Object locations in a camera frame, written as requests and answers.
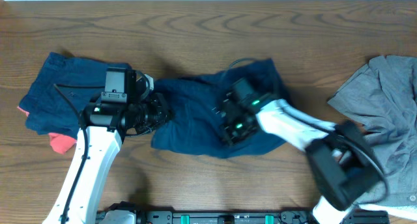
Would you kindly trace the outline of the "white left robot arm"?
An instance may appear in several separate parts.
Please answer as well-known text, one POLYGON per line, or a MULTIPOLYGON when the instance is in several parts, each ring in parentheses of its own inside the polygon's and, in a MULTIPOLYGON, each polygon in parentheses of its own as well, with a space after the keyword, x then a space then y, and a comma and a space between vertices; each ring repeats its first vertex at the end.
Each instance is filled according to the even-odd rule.
POLYGON ((146 135, 170 116, 168 104, 158 92, 130 104, 92 99, 81 112, 74 157, 45 223, 94 223, 110 167, 128 131, 146 135))

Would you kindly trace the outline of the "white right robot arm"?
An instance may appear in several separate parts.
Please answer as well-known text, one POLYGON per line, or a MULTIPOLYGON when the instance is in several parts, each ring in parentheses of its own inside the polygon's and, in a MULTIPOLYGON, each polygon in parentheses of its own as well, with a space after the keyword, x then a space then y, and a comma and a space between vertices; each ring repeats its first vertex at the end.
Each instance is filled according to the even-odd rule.
POLYGON ((317 223, 341 223, 365 192, 387 180, 381 164, 354 123, 311 117, 275 94, 229 91, 219 101, 225 140, 235 145, 256 130, 275 135, 304 152, 321 198, 317 223))

